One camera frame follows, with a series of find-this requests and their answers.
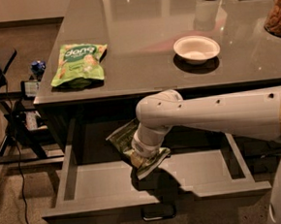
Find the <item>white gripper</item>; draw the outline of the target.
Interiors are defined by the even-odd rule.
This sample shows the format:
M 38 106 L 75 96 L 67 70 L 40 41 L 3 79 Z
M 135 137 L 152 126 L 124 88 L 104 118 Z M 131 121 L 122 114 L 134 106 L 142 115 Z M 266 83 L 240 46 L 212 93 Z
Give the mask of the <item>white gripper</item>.
M 146 158 L 157 153 L 163 143 L 163 139 L 164 135 L 160 132 L 136 132 L 131 142 L 132 148 L 135 151 L 131 155 L 132 165 L 138 169 L 144 167 Z

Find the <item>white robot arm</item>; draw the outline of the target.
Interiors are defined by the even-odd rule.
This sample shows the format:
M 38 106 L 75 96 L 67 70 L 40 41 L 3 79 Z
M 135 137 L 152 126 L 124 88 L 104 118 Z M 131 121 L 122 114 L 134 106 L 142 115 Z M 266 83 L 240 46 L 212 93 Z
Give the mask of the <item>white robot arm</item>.
M 281 142 L 281 86 L 189 100 L 165 90 L 141 99 L 136 107 L 140 126 L 132 147 L 144 158 L 178 125 Z M 266 224 L 281 224 L 281 160 L 272 187 Z

